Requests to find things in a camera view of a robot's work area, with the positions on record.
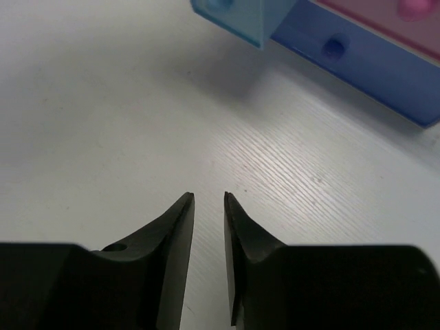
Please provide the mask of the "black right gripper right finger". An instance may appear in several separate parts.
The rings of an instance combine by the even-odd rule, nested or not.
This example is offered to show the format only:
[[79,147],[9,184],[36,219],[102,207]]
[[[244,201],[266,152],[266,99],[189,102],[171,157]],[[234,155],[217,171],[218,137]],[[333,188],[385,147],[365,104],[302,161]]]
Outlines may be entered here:
[[413,245],[287,245],[224,196],[236,329],[438,329],[439,275]]

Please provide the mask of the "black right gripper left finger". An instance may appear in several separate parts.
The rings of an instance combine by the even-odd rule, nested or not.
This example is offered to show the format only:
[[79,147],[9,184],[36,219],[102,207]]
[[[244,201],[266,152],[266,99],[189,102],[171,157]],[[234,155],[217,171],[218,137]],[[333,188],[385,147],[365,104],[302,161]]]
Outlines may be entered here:
[[178,329],[195,198],[105,247],[1,244],[2,329]]

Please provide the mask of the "light blue small drawer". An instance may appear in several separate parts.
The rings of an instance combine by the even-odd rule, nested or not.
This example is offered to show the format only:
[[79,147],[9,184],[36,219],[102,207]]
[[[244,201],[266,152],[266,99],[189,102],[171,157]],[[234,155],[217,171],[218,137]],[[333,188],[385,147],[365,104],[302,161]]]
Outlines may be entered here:
[[296,0],[191,0],[193,11],[262,49]]

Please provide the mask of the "pink drawer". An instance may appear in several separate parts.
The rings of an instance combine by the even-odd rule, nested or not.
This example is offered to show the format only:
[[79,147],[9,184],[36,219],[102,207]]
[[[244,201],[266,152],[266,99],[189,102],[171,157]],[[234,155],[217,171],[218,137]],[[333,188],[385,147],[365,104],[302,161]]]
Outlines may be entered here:
[[438,1],[316,1],[435,65],[439,64]]

